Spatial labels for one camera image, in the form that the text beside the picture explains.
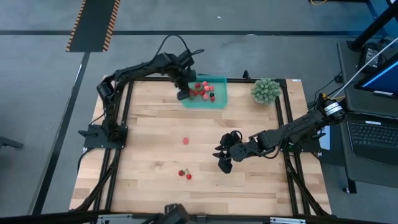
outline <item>green plant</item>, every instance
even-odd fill
[[[280,95],[279,83],[270,78],[257,80],[251,89],[251,95],[257,103],[275,102],[276,97]]]

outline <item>teal bowl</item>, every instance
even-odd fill
[[[182,100],[182,105],[184,105],[184,107],[186,108],[223,109],[228,103],[228,94],[226,91],[226,77],[198,74],[196,81],[190,82],[188,85],[191,89],[195,89],[195,84],[202,83],[203,81],[207,81],[209,86],[214,86],[214,91],[208,91],[207,94],[209,95],[210,93],[214,93],[216,100],[204,100],[201,95],[197,95]]]

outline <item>wooden table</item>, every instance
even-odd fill
[[[229,83],[223,110],[190,110],[176,99],[169,82],[134,82],[111,210],[158,213],[169,203],[182,203],[189,213],[212,215],[292,215],[283,155],[275,159],[252,157],[234,162],[230,174],[217,166],[211,154],[222,135],[232,130],[247,137],[277,129],[275,105],[260,105],[250,95],[252,83]],[[294,119],[307,112],[300,80],[287,80]],[[284,121],[287,117],[280,96]],[[97,101],[93,118],[103,113]],[[184,137],[189,145],[183,145]],[[79,206],[100,175],[104,149],[94,149],[80,166],[70,208]],[[319,161],[302,153],[306,186],[324,210],[330,205]],[[178,176],[188,169],[192,180]],[[107,186],[100,208],[104,208]],[[302,205],[296,187],[299,210]]]

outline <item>gray concrete floor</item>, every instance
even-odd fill
[[[374,2],[379,11],[386,4]],[[0,30],[67,30],[73,27],[80,0],[0,0]],[[121,3],[116,30],[363,30],[373,17],[363,3],[307,0],[128,1]],[[90,55],[80,93],[44,206],[44,213],[64,212],[73,192],[77,160],[104,75],[153,57],[163,36],[113,36],[110,50]],[[183,36],[200,73],[240,77],[299,78],[308,101],[340,72],[337,37]],[[0,151],[0,217],[25,215],[34,199],[58,125],[83,54],[65,53],[68,36],[0,35],[0,135],[25,143],[21,150]],[[179,53],[170,39],[164,51]],[[338,85],[331,84],[326,92]],[[335,215],[394,222],[398,190],[358,184],[357,195],[341,191],[345,173],[324,166],[324,178]]]

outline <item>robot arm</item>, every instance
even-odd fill
[[[198,54],[202,51],[198,50],[193,54]],[[116,70],[97,86],[104,108],[102,128],[108,141],[115,142],[121,137],[121,127],[116,121],[116,105],[121,101],[124,86],[130,81],[154,73],[167,74],[175,87],[180,89],[177,93],[177,99],[183,100],[189,97],[188,82],[196,80],[196,73],[190,68],[194,64],[193,54],[189,50],[184,51],[179,56],[167,53],[158,54],[149,62]]]
[[[281,147],[282,142],[297,144],[306,138],[315,138],[312,133],[321,130],[327,125],[338,124],[345,118],[342,107],[334,100],[322,99],[320,97],[315,109],[306,115],[292,121],[276,130],[261,131],[249,136],[249,142],[242,143],[241,137],[236,132],[225,134],[216,148],[220,152],[213,155],[220,159],[218,166],[229,174],[232,169],[231,160],[241,162],[243,159],[252,156],[261,156],[268,159],[266,155],[275,151],[277,146]]]

